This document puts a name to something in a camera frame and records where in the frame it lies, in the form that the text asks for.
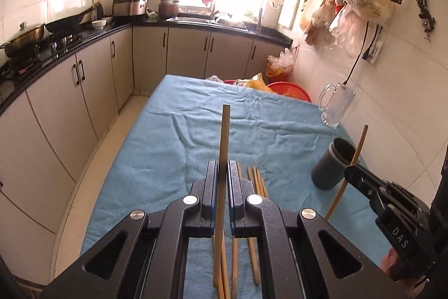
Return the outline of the person's right hand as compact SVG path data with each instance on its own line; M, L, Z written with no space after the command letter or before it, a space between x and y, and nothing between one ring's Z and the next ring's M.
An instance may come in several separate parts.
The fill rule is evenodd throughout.
M393 271L398 268L400 258L396 250L392 247L389 252L381 259L381 270L389 277L392 277ZM418 278L407 278L394 280L399 287L404 290L408 298L428 298L427 281L423 276Z

